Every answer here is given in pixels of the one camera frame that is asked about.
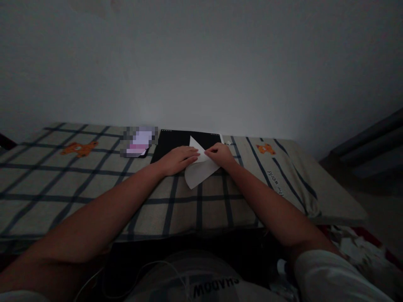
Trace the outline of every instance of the white paper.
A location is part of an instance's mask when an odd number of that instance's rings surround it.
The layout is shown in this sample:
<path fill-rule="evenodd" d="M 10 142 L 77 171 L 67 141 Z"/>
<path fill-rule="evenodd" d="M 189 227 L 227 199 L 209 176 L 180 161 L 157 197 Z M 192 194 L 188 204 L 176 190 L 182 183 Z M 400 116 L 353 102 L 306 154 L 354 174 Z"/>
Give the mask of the white paper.
<path fill-rule="evenodd" d="M 219 169 L 220 166 L 216 165 L 207 155 L 204 154 L 204 149 L 193 138 L 190 137 L 189 146 L 199 149 L 200 156 L 185 169 L 185 181 L 190 189 L 195 188 L 198 184 L 202 183 L 206 178 Z"/>
<path fill-rule="evenodd" d="M 196 148 L 196 149 L 199 149 L 198 152 L 200 153 L 200 155 L 197 157 L 197 160 L 193 164 L 198 163 L 198 162 L 202 162 L 202 161 L 206 161 L 206 160 L 209 159 L 209 157 L 206 154 L 204 154 L 203 147 L 200 146 L 200 144 L 198 142 L 196 142 L 196 140 L 193 137 L 190 137 L 189 146 L 193 147 L 193 148 Z"/>

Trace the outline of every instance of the orange bear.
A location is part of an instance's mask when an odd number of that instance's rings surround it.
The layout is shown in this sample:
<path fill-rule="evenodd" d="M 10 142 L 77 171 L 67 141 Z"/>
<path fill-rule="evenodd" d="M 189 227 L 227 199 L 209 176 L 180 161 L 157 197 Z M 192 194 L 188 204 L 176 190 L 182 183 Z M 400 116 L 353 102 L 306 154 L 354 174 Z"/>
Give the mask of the orange bear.
<path fill-rule="evenodd" d="M 262 154 L 264 154 L 265 152 L 270 152 L 271 155 L 276 154 L 270 145 L 267 145 L 267 144 L 265 144 L 264 146 L 256 145 L 256 147 L 259 149 L 259 152 Z"/>
<path fill-rule="evenodd" d="M 87 156 L 92 149 L 98 145 L 98 142 L 90 142 L 88 145 L 81 145 L 79 143 L 71 143 L 66 149 L 63 150 L 61 155 L 65 155 L 71 152 L 77 152 L 78 158 Z"/>

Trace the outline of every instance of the floor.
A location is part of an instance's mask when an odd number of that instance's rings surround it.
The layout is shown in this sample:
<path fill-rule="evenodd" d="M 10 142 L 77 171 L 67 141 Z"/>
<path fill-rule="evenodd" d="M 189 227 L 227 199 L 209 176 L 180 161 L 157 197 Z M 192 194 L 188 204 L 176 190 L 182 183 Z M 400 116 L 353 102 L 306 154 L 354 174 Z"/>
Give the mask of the floor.
<path fill-rule="evenodd" d="M 337 157 L 328 156 L 320 164 L 368 213 L 365 228 L 403 261 L 403 197 L 401 178 L 360 179 Z"/>

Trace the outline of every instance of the plaid fabric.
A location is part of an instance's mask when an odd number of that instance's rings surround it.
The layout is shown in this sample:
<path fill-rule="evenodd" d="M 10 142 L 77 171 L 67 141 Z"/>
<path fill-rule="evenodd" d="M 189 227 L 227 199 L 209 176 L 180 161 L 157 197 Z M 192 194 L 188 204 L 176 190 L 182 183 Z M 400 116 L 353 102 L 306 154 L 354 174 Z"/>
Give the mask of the plaid fabric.
<path fill-rule="evenodd" d="M 53 124 L 0 157 L 0 240 L 36 240 L 76 210 L 151 161 L 120 157 L 123 127 Z M 309 174 L 291 141 L 223 136 L 236 161 L 309 217 L 320 215 Z M 61 155 L 70 143 L 99 144 L 91 153 Z M 270 144 L 275 155 L 256 145 Z M 262 227 L 235 183 L 219 169 L 190 190 L 184 173 L 166 177 L 133 216 L 120 241 L 198 230 Z"/>

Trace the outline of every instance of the white cable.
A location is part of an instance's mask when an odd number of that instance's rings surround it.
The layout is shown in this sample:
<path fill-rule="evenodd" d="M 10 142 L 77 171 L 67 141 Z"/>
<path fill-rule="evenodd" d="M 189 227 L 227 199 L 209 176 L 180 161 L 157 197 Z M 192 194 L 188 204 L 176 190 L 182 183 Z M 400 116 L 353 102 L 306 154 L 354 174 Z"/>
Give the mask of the white cable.
<path fill-rule="evenodd" d="M 150 263 L 144 264 L 144 265 L 140 268 L 139 272 L 137 273 L 137 277 L 136 277 L 136 280 L 135 280 L 133 286 L 132 286 L 128 291 L 126 291 L 124 294 L 122 294 L 122 295 L 120 295 L 120 296 L 111 297 L 111 296 L 108 296 L 108 295 L 105 293 L 105 288 L 104 288 L 104 281 L 105 281 L 105 278 L 103 278 L 103 280 L 102 280 L 102 294 L 103 294 L 106 298 L 108 298 L 108 299 L 120 299 L 120 298 L 123 298 L 124 296 L 128 295 L 129 293 L 131 293 L 131 292 L 133 291 L 134 287 L 135 287 L 136 284 L 137 284 L 137 279 L 139 278 L 139 275 L 140 275 L 141 270 L 142 270 L 143 268 L 145 268 L 146 266 L 149 266 L 149 265 L 155 264 L 155 263 L 164 263 L 164 264 L 168 264 L 168 265 L 175 271 L 175 273 L 176 273 L 176 274 L 178 275 L 178 277 L 179 277 L 179 280 L 182 282 L 183 286 L 185 287 L 186 299 L 187 299 L 188 301 L 191 301 L 191 297 L 190 297 L 190 295 L 189 295 L 188 287 L 186 286 L 186 284 L 185 284 L 184 281 L 182 280 L 181 275 L 179 274 L 178 270 L 173 266 L 173 264 L 171 264 L 171 263 L 169 263 L 169 262 L 167 262 L 167 261 L 164 261 L 164 260 L 157 260 L 157 261 L 152 261 L 152 262 L 150 262 Z"/>
<path fill-rule="evenodd" d="M 92 277 L 90 279 L 87 280 L 87 282 L 80 288 L 79 293 L 76 295 L 76 297 L 74 298 L 74 302 L 77 302 L 77 299 L 79 297 L 79 295 L 81 294 L 81 292 L 83 291 L 84 287 L 96 276 L 98 275 L 104 268 L 101 268 L 99 271 L 97 271 L 94 275 L 92 275 Z"/>

